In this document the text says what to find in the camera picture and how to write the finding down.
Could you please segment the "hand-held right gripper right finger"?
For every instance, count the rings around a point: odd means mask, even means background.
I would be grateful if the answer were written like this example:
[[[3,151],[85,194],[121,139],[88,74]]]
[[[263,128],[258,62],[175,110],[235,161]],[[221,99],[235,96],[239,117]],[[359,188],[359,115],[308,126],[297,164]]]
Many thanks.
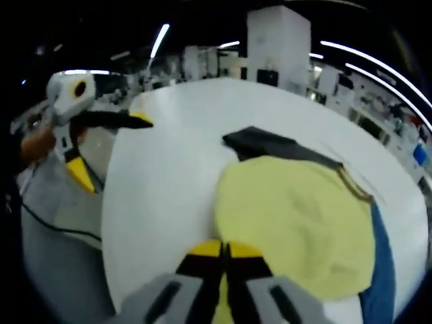
[[[322,302],[284,276],[274,275],[261,251],[228,242],[227,301],[234,323],[330,323]]]

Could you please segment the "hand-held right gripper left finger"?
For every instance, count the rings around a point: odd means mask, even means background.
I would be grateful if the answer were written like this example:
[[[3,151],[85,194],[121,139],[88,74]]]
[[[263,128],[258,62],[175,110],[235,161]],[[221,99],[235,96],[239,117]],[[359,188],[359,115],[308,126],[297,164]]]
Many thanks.
[[[188,250],[173,273],[130,294],[112,323],[210,323],[219,302],[223,243],[205,240]]]

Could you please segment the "person's left hand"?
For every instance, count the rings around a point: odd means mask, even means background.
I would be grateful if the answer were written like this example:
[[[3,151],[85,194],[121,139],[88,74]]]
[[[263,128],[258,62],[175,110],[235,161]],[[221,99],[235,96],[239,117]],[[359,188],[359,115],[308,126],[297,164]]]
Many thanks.
[[[43,124],[37,133],[21,142],[20,156],[25,164],[36,163],[45,158],[55,147],[56,139],[51,122]]]

